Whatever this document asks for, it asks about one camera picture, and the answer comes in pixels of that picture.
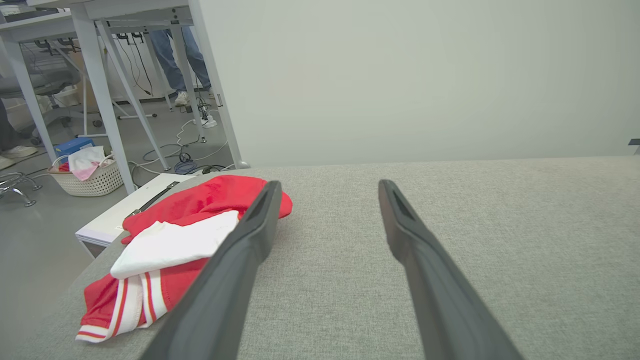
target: white cloth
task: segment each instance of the white cloth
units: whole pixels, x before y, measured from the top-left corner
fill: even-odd
[[[78,180],[85,181],[91,177],[104,158],[104,146],[85,147],[69,155],[69,171]],[[112,162],[111,159],[106,160],[102,166],[105,167]]]
[[[157,221],[133,238],[111,267],[111,276],[126,279],[211,257],[237,223],[236,210],[187,226]]]

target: gray table surface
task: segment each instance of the gray table surface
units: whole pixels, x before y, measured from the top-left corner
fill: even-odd
[[[381,178],[399,185],[526,358],[640,354],[640,156],[228,174],[280,180],[294,204],[259,268],[239,359],[424,358],[385,242]],[[9,358],[137,359],[162,320],[98,345],[74,341],[84,287],[122,249],[109,246]]]

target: table leg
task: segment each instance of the table leg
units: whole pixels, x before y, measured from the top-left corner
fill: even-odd
[[[240,155],[240,148],[238,147],[238,141],[236,139],[236,133],[234,132],[233,124],[231,123],[231,117],[227,104],[225,102],[225,93],[222,91],[222,85],[220,83],[220,77],[218,75],[218,69],[216,68],[216,61],[213,56],[213,49],[211,48],[211,42],[207,34],[207,19],[202,12],[200,2],[203,0],[188,0],[189,11],[191,12],[191,18],[193,19],[193,25],[198,34],[200,40],[200,52],[204,57],[204,62],[207,65],[207,73],[209,74],[209,80],[211,86],[214,88],[217,95],[218,111],[220,114],[220,121],[222,122],[222,128],[225,130],[225,136],[229,144],[229,151],[231,152],[231,158],[236,164],[236,168],[248,168],[249,165],[242,161]]]
[[[193,116],[196,119],[196,127],[198,128],[198,134],[200,134],[200,142],[206,142],[204,136],[204,130],[202,129],[202,123],[200,122],[200,112],[198,111],[198,99],[196,98],[195,91],[193,91],[193,78],[191,77],[191,69],[189,68],[189,61],[187,60],[187,51],[184,47],[184,39],[182,37],[182,27],[180,25],[171,25],[171,35],[173,37],[173,43],[175,44],[175,52],[178,56],[178,67],[182,72],[184,78],[184,84],[187,86],[187,94],[189,94],[189,100],[191,101],[191,109],[193,109]]]
[[[104,42],[104,46],[107,48],[107,53],[111,57],[113,66],[116,68],[116,71],[118,72],[118,76],[120,76],[120,79],[122,80],[122,84],[124,85],[124,90],[127,93],[127,96],[131,100],[131,105],[133,105],[133,108],[136,110],[136,114],[138,115],[138,118],[142,123],[142,127],[144,127],[145,132],[149,137],[149,141],[151,141],[151,145],[153,146],[154,150],[156,151],[156,154],[158,155],[158,158],[160,159],[160,163],[162,164],[164,171],[171,169],[169,165],[166,163],[166,159],[162,155],[162,152],[160,151],[160,147],[156,142],[156,137],[153,133],[153,130],[151,130],[151,126],[149,126],[149,121],[147,121],[147,116],[142,110],[142,105],[140,104],[140,101],[138,100],[138,98],[136,97],[136,94],[131,89],[129,78],[127,77],[127,74],[125,73],[125,70],[124,70],[124,63],[122,62],[122,59],[118,54],[118,49],[116,49],[113,36],[107,26],[107,21],[104,19],[101,19],[101,20],[97,20],[95,24],[98,27],[98,32],[100,33],[100,37],[102,37],[102,42]]]
[[[78,41],[80,42],[80,47],[82,47],[84,66],[89,75],[89,80],[91,80],[95,100],[102,115],[104,128],[109,136],[113,155],[118,164],[118,169],[120,169],[127,193],[132,193],[136,188],[133,184],[131,173],[129,172],[127,156],[122,146],[116,115],[111,105],[111,96],[109,94],[109,86],[107,85],[107,77],[102,68],[102,55],[98,44],[98,36],[95,33],[95,25],[93,21],[89,19],[84,3],[71,4],[70,7]]]
[[[9,58],[11,66],[13,67],[15,77],[18,79],[20,89],[22,89],[24,100],[27,102],[27,107],[29,108],[31,117],[33,117],[33,122],[38,128],[38,132],[40,133],[40,138],[42,139],[44,148],[47,149],[49,159],[51,160],[51,163],[53,163],[57,156],[53,151],[53,145],[51,143],[51,138],[49,138],[47,124],[45,124],[44,119],[42,118],[40,105],[38,104],[36,93],[33,91],[33,85],[31,84],[29,72],[27,71],[27,67],[24,64],[25,59],[22,56],[20,44],[13,39],[13,36],[10,33],[3,33],[2,40],[4,42],[4,47],[6,48],[6,55]]]
[[[151,42],[151,37],[149,33],[143,33],[142,36],[145,38],[145,43],[147,45],[147,50],[149,54],[151,54],[151,62],[154,65],[154,69],[156,70],[156,77],[158,78],[158,82],[162,86],[162,93],[164,94],[164,99],[166,100],[166,105],[169,106],[169,111],[173,111],[173,105],[171,105],[171,100],[169,100],[169,91],[167,91],[167,86],[164,83],[164,74],[160,69],[160,64],[158,63],[158,59],[156,57],[156,50],[154,49],[154,44]]]

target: red garment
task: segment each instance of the red garment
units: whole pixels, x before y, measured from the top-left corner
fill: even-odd
[[[128,244],[156,221],[185,226],[228,210],[238,210],[241,218],[266,183],[256,177],[224,175],[175,193],[125,219],[123,227],[131,236],[122,243]],[[291,208],[291,199],[283,192],[279,217],[286,217]],[[178,304],[208,260],[199,259],[124,280],[107,274],[84,289],[87,312],[80,321],[76,339],[98,343],[138,327],[148,327]]]

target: wicker basket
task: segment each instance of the wicker basket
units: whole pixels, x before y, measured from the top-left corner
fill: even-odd
[[[49,173],[69,195],[85,197],[103,196],[113,192],[113,190],[119,188],[123,183],[120,170],[115,161],[105,167],[102,166],[107,159],[113,158],[113,155],[104,158],[91,177],[85,181],[78,180],[71,172],[58,171],[60,160],[63,158],[66,158],[66,156],[61,156],[56,159],[47,173]]]

